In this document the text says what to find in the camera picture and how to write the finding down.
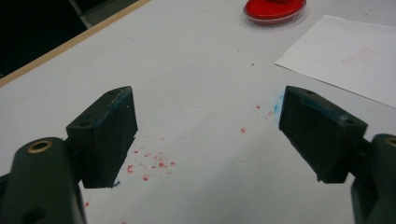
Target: white paper sheet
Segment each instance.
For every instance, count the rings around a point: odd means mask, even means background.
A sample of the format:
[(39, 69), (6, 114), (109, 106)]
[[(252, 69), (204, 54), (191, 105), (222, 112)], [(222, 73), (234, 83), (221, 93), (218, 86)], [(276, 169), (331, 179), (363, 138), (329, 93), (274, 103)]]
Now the white paper sheet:
[(396, 107), (396, 28), (324, 16), (277, 65)]

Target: white table surface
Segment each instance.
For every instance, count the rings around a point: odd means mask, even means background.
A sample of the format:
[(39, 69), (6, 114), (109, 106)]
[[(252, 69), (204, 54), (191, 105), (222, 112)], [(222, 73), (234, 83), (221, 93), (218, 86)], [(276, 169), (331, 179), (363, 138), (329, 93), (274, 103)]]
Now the white table surface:
[(286, 85), (306, 88), (366, 121), (371, 140), (396, 134), (396, 110), (274, 62), (323, 15), (396, 26), (396, 2), (308, 0), (274, 29), (245, 23), (245, 3), (152, 0), (0, 88), (0, 175), (19, 147), (66, 138), (104, 92), (132, 86), (139, 131), (120, 184), (82, 191), (89, 223), (353, 223), (353, 176), (317, 182), (271, 112)]

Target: blue residue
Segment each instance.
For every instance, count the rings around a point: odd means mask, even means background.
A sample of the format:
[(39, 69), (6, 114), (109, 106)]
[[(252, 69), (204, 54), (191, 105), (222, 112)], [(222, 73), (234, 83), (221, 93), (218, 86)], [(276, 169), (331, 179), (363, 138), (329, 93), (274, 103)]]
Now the blue residue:
[(280, 121), (280, 112), (282, 111), (282, 105), (283, 105), (283, 98), (285, 95), (280, 95), (275, 102), (274, 105), (274, 118), (275, 118), (275, 122), (279, 123)]

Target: red petri dish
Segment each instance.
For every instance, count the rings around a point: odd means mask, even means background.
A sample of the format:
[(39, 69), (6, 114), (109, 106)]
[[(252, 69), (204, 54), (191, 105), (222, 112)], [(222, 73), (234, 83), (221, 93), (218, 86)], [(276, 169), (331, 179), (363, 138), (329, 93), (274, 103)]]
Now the red petri dish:
[(249, 0), (245, 15), (250, 23), (259, 26), (278, 26), (296, 21), (304, 12), (306, 0), (278, 3), (268, 0)]

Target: wooden table edge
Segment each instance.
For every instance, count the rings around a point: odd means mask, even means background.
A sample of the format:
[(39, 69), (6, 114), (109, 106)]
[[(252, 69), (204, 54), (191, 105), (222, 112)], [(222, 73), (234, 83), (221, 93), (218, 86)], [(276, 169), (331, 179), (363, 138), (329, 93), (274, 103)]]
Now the wooden table edge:
[(84, 33), (77, 35), (76, 37), (70, 39), (69, 41), (63, 43), (61, 46), (57, 47), (49, 51), (48, 53), (44, 54), (43, 56), (35, 59), (34, 61), (26, 64), (24, 67), (14, 71), (13, 73), (9, 74), (6, 77), (0, 79), (0, 87), (7, 85), (12, 80), (15, 80), (18, 77), (23, 76), (24, 74), (32, 71), (33, 69), (37, 68), (41, 64), (55, 58), (56, 56), (60, 55), (61, 53), (67, 51), (68, 49), (73, 48), (78, 43), (82, 42), (83, 40), (87, 39), (91, 35), (96, 34), (97, 32), (101, 31), (111, 23), (121, 19), (122, 17), (128, 15), (129, 13), (133, 12), (134, 10), (142, 7), (150, 0), (138, 0), (137, 2), (131, 4), (130, 6), (126, 7), (125, 9), (121, 10), (120, 12), (114, 14), (113, 16), (107, 18), (106, 20), (96, 24), (91, 29), (88, 29)]

